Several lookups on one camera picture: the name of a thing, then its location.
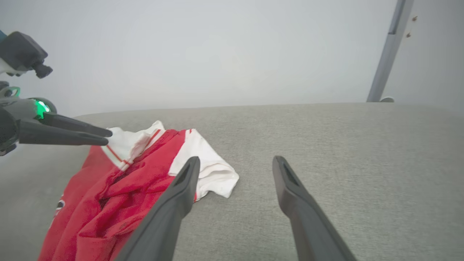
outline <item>robotic arm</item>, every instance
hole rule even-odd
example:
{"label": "robotic arm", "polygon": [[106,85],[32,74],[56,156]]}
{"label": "robotic arm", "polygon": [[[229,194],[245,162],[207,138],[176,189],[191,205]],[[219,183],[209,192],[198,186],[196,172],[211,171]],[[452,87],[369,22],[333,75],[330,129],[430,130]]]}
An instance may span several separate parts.
{"label": "robotic arm", "polygon": [[[44,65],[48,54],[30,36],[0,31],[0,74],[21,76],[34,70],[38,78],[53,69]],[[112,132],[57,114],[45,98],[19,97],[20,88],[0,81],[0,156],[16,148],[16,143],[56,145],[108,144]]]}

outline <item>green light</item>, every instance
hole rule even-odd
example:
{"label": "green light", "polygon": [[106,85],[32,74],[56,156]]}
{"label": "green light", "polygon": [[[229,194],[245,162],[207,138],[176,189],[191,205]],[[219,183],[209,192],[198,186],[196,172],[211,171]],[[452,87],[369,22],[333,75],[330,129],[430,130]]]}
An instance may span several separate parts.
{"label": "green light", "polygon": [[50,111],[50,108],[43,101],[35,100],[35,106],[37,107],[37,118],[39,119],[44,118],[44,112]]}

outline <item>gray vertical post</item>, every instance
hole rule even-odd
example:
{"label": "gray vertical post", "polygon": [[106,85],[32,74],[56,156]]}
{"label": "gray vertical post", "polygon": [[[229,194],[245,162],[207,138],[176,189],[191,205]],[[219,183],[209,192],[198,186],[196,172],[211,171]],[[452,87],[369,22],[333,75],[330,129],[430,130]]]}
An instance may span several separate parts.
{"label": "gray vertical post", "polygon": [[400,47],[414,0],[398,0],[367,102],[379,102]]}

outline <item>white wall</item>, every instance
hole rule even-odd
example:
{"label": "white wall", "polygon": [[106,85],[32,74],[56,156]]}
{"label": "white wall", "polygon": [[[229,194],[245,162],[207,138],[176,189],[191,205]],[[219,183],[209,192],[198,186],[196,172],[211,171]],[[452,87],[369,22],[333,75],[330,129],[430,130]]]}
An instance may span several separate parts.
{"label": "white wall", "polygon": [[70,116],[364,102],[396,0],[0,0],[54,72],[0,79]]}
{"label": "white wall", "polygon": [[383,96],[464,116],[463,0],[414,0]]}

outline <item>gray fabric surface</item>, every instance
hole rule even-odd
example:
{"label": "gray fabric surface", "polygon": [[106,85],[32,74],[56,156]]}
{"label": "gray fabric surface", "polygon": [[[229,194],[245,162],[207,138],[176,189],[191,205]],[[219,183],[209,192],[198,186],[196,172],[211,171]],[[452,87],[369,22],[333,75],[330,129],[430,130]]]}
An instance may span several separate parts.
{"label": "gray fabric surface", "polygon": [[[271,161],[284,156],[358,260],[464,260],[464,120],[398,104],[309,104],[81,116],[102,127],[197,128],[240,175],[193,205],[174,260],[297,260]],[[88,147],[30,145],[1,162],[0,256],[37,258]]]}

